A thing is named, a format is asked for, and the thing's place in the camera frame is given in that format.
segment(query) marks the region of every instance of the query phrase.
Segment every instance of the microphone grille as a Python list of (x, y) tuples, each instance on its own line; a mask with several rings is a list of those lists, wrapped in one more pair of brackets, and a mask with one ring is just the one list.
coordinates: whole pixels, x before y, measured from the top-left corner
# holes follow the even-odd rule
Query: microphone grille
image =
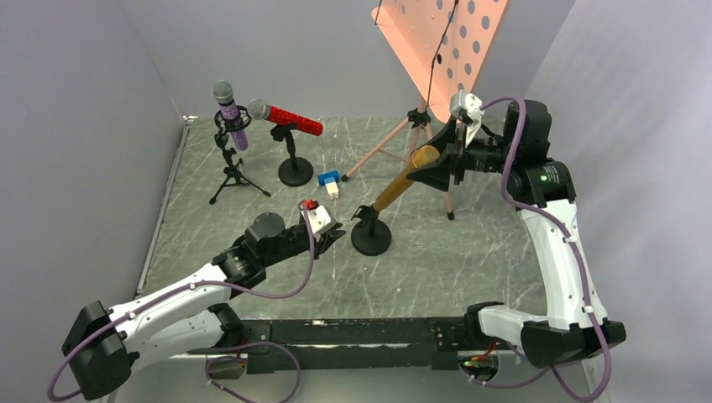
[(253, 99), (247, 106), (249, 116), (257, 120), (266, 119), (270, 115), (267, 109), (267, 104), (259, 98)]
[(424, 145), (411, 154), (411, 161), (416, 168), (435, 162), (438, 158), (440, 151), (431, 145)]
[(232, 98), (233, 86), (225, 80), (217, 80), (212, 84), (212, 95), (220, 99)]

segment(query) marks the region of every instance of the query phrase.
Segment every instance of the round black base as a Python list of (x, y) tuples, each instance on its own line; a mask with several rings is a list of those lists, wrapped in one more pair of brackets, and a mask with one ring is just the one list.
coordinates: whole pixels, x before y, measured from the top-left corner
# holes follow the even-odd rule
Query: round black base
[(306, 185), (306, 183), (312, 180), (314, 168), (312, 168), (312, 163), (309, 161), (302, 157), (296, 157), (296, 170), (291, 168), (291, 161), (285, 160), (285, 162), (280, 165), (277, 175), (280, 177), (280, 181), (285, 185), (289, 187), (299, 187)]
[(369, 225), (366, 221), (359, 222), (351, 230), (351, 244), (360, 254), (378, 256), (390, 246), (390, 229), (385, 222), (376, 221), (374, 236), (369, 236)]

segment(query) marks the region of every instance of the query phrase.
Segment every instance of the blue block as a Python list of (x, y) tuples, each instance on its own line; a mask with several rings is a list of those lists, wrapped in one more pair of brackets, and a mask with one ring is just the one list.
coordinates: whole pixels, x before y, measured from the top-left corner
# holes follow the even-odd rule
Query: blue block
[(319, 180), (319, 186), (324, 186), (327, 182), (338, 182), (338, 172), (333, 170), (325, 174), (317, 175), (317, 180)]

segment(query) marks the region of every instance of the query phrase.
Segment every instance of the red microphone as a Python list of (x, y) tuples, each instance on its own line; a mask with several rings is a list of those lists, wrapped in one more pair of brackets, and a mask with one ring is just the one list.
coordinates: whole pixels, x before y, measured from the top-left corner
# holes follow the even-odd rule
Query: red microphone
[(280, 125), (296, 123), (297, 130), (314, 136), (320, 136), (324, 131), (324, 126), (321, 123), (303, 118), (294, 113), (279, 109), (278, 107), (272, 107), (264, 103), (261, 99), (253, 99), (250, 101), (247, 110), (252, 119), (267, 120)]

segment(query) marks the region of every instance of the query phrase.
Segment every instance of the pink pegboard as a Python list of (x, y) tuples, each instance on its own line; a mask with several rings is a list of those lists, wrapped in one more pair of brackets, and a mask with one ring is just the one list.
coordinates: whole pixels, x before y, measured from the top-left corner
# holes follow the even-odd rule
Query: pink pegboard
[[(435, 63), (430, 108), (437, 120), (450, 119), (450, 97), (470, 90), (495, 39), (508, 0), (460, 0)], [(432, 57), (448, 25), (454, 0), (383, 0), (372, 16), (406, 68), (423, 98), (427, 98)]]

